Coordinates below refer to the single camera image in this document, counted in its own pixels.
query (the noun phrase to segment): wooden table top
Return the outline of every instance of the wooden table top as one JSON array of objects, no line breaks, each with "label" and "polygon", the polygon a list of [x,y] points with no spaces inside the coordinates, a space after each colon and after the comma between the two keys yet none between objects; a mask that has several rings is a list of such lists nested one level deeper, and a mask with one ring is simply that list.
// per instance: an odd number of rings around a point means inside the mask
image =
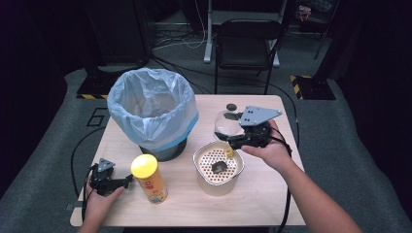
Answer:
[{"label": "wooden table top", "polygon": [[[193,164],[194,153],[215,141],[215,116],[229,103],[236,112],[246,106],[277,109],[283,112],[275,117],[280,131],[292,148],[292,159],[303,169],[293,138],[287,113],[279,96],[274,95],[196,95],[199,121],[188,136],[185,150],[177,158],[159,162],[160,172],[168,189],[167,199],[151,204],[140,185],[133,181],[117,200],[106,218],[106,226],[270,226],[280,225],[283,219],[287,186],[282,177],[261,159],[239,150],[245,161],[233,190],[225,196],[214,197],[200,189]],[[130,175],[130,164],[142,152],[110,118],[97,149],[93,163],[106,158],[114,163],[113,179]],[[82,225],[82,210],[76,208],[70,222]],[[291,200],[287,225],[304,225],[303,218]]]}]

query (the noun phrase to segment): trash can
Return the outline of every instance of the trash can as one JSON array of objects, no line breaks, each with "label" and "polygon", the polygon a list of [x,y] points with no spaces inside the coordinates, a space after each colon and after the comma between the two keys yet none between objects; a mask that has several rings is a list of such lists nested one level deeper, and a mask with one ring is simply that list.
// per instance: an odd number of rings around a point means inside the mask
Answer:
[{"label": "trash can", "polygon": [[189,82],[164,69],[122,74],[109,92],[108,109],[124,134],[158,161],[177,157],[199,113]]}]

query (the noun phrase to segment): human arm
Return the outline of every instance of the human arm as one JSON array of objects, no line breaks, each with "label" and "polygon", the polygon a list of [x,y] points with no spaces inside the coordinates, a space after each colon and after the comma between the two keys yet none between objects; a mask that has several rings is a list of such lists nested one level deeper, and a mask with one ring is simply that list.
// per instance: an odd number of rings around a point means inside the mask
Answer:
[{"label": "human arm", "polygon": [[[278,130],[274,120],[269,120],[269,123]],[[272,136],[283,140],[276,130],[272,130]],[[265,148],[243,146],[242,151],[262,158],[280,173],[311,232],[361,232],[342,207],[293,162],[285,146],[272,140]]]},{"label": "human arm", "polygon": [[87,198],[87,208],[85,214],[85,221],[79,228],[78,233],[90,233],[98,232],[102,225],[106,215],[110,212],[115,201],[123,193],[124,187],[118,187],[113,193],[108,196],[101,196],[97,192],[93,191],[87,182],[86,193],[89,195]]}]

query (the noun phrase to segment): yellow object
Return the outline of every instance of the yellow object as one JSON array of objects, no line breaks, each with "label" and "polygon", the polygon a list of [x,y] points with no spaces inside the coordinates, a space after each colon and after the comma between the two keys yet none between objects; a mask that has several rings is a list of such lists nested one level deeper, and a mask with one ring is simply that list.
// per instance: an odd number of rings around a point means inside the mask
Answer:
[{"label": "yellow object", "polygon": [[233,157],[233,148],[232,147],[227,147],[224,149],[224,154],[226,154],[227,158]]},{"label": "yellow object", "polygon": [[151,203],[162,203],[167,197],[167,188],[157,166],[157,159],[151,154],[137,156],[130,167],[131,174],[142,187]]}]

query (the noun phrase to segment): chair backrest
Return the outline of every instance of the chair backrest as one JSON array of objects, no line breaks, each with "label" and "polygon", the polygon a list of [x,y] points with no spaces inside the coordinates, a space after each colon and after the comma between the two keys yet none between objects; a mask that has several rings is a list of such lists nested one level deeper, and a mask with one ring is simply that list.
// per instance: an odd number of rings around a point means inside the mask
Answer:
[{"label": "chair backrest", "polygon": [[275,40],[281,32],[282,25],[278,21],[240,18],[222,23],[218,36]]}]

